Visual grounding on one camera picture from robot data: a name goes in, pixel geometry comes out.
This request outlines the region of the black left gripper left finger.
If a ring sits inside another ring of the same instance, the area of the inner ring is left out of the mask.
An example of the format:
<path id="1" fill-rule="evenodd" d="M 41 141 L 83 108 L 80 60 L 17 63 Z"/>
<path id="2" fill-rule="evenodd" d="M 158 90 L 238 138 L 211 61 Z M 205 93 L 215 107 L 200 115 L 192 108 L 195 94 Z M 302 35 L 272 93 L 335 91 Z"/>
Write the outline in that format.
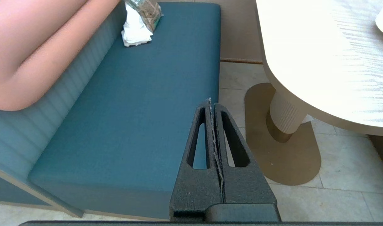
<path id="1" fill-rule="evenodd" d="M 204 125 L 206 169 L 193 163 L 199 128 Z M 222 173 L 217 150 L 211 99 L 201 102 L 193 117 L 169 204 L 170 220 L 204 220 L 206 210 L 223 202 Z"/>

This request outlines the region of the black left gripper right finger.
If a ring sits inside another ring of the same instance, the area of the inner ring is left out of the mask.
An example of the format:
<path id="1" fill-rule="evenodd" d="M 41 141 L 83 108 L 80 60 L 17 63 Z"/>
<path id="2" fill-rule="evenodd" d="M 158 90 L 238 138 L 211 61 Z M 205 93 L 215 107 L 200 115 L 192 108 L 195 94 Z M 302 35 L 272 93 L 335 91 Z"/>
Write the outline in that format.
<path id="1" fill-rule="evenodd" d="M 276 197 L 228 109 L 214 104 L 213 121 L 223 201 L 276 205 Z"/>

